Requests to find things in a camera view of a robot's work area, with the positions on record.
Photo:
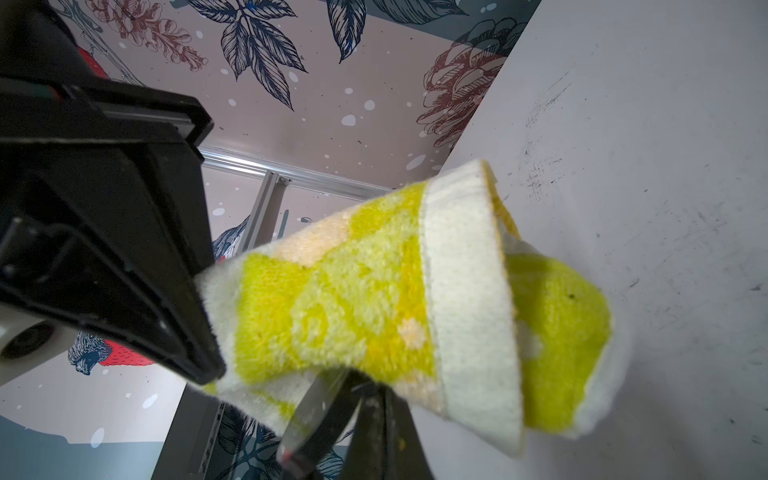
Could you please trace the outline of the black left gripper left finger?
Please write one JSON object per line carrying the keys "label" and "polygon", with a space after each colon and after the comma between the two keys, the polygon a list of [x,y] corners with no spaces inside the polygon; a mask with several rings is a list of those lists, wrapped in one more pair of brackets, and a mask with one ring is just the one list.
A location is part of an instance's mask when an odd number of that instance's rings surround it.
{"label": "black left gripper left finger", "polygon": [[349,424],[359,402],[363,376],[349,369],[316,376],[286,427],[277,451],[283,479],[320,479],[321,460]]}

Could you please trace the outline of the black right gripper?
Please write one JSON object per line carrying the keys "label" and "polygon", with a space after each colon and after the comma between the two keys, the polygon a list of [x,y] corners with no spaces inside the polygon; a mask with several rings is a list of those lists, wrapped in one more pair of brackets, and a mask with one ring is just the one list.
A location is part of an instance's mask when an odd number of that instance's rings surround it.
{"label": "black right gripper", "polygon": [[1,301],[205,384],[214,262],[195,99],[104,79],[46,1],[1,5]]}

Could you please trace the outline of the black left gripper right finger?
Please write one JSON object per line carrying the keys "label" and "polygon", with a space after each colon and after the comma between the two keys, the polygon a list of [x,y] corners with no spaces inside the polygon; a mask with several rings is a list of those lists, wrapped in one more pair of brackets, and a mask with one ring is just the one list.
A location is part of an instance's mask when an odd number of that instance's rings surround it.
{"label": "black left gripper right finger", "polygon": [[410,408],[387,387],[363,399],[341,479],[428,480],[433,477]]}

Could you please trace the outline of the yellow-green white towel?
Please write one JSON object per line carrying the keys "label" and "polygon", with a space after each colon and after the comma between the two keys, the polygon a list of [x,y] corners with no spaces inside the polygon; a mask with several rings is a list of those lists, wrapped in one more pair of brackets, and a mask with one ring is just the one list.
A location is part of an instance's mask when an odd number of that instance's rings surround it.
{"label": "yellow-green white towel", "polygon": [[519,235],[481,159],[332,214],[196,280],[225,362],[202,390],[283,435],[348,368],[507,454],[589,434],[629,363],[601,290]]}

